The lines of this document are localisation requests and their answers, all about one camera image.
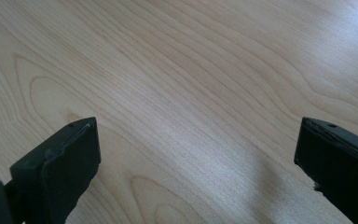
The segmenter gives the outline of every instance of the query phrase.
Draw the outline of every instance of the wood grain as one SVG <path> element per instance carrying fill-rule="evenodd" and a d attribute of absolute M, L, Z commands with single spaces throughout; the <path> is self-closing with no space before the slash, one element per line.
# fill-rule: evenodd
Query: wood grain
<path fill-rule="evenodd" d="M 358 1 L 0 1 L 0 179 L 91 116 L 67 223 L 350 223 L 293 157 L 302 117 L 358 134 Z"/>

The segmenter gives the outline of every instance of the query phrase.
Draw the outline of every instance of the wooden table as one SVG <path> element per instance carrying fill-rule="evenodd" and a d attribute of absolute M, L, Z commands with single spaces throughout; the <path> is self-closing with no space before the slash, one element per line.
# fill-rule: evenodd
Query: wooden table
<path fill-rule="evenodd" d="M 86 117 L 67 223 L 350 223 L 293 157 L 302 117 L 358 134 L 358 1 L 0 1 L 0 179 Z"/>

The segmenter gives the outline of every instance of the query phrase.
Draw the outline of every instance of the light wood surface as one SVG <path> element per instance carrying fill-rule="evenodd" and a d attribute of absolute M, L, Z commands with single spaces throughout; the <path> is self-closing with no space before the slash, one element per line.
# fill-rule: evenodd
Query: light wood surface
<path fill-rule="evenodd" d="M 67 223 L 350 223 L 293 157 L 302 117 L 358 134 L 358 0 L 0 0 L 0 179 L 86 117 Z"/>

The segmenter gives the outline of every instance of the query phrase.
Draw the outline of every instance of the edge of black object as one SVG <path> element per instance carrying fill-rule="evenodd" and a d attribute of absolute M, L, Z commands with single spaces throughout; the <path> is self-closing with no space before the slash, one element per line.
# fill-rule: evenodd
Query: edge of black object
<path fill-rule="evenodd" d="M 9 207 L 12 223 L 64 223 L 100 163 L 96 118 L 61 128 L 10 167 L 7 202 L 1 202 Z"/>
<path fill-rule="evenodd" d="M 322 120 L 303 118 L 295 164 L 353 223 L 358 223 L 358 136 Z"/>

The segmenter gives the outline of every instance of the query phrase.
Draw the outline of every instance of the black object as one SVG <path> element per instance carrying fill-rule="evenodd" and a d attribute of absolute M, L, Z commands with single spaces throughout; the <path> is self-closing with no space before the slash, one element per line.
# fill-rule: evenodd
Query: black object
<path fill-rule="evenodd" d="M 335 124 L 303 118 L 295 164 L 353 223 L 358 223 L 358 136 Z"/>
<path fill-rule="evenodd" d="M 61 224 L 101 162 L 95 118 L 70 123 L 10 167 L 0 182 L 0 223 Z"/>

